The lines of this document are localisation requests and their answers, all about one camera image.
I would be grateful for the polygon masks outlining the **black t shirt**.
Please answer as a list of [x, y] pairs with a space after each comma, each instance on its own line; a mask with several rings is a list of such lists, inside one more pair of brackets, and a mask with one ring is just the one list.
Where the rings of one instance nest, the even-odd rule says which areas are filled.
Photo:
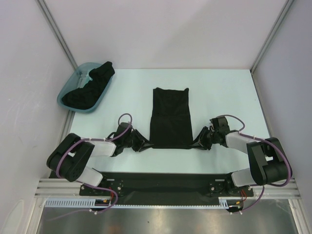
[[150, 143], [156, 149], [189, 149], [193, 143], [189, 88], [153, 90]]

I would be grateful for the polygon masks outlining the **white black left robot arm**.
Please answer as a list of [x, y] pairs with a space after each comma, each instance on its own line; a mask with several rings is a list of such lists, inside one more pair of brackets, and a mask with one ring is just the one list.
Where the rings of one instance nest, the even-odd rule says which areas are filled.
[[107, 138], [81, 138], [70, 133], [48, 157], [46, 165], [57, 177], [88, 184], [95, 194], [102, 195], [107, 191], [107, 182], [103, 180], [102, 173], [87, 166], [90, 158], [114, 157], [125, 148], [141, 152], [152, 146], [138, 130], [133, 129], [125, 133], [121, 130], [112, 132]]

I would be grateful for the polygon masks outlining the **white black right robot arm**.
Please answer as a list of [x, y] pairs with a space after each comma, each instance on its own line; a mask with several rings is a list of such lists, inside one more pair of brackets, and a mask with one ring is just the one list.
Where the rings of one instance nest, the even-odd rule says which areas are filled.
[[231, 130], [225, 125], [203, 127], [188, 148], [210, 150], [214, 144], [238, 150], [248, 156], [249, 168], [227, 176], [225, 191], [229, 195], [237, 195], [243, 187], [251, 185], [284, 187], [292, 177], [291, 166], [275, 137], [258, 138]]

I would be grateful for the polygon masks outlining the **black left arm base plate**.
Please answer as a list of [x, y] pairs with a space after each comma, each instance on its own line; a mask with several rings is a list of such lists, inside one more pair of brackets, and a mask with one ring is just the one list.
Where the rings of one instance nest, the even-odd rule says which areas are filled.
[[[115, 191], [118, 195], [122, 193], [124, 181], [123, 180], [112, 180], [104, 179], [98, 187], [106, 188]], [[86, 185], [81, 185], [79, 195], [80, 196], [111, 196], [113, 192], [107, 190], [100, 190], [88, 187]]]

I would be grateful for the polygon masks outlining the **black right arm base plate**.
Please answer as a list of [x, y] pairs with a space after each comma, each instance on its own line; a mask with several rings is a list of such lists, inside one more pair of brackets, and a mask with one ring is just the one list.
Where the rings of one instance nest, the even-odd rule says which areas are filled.
[[229, 180], [213, 180], [208, 186], [210, 197], [253, 197], [253, 189], [249, 186], [237, 187]]

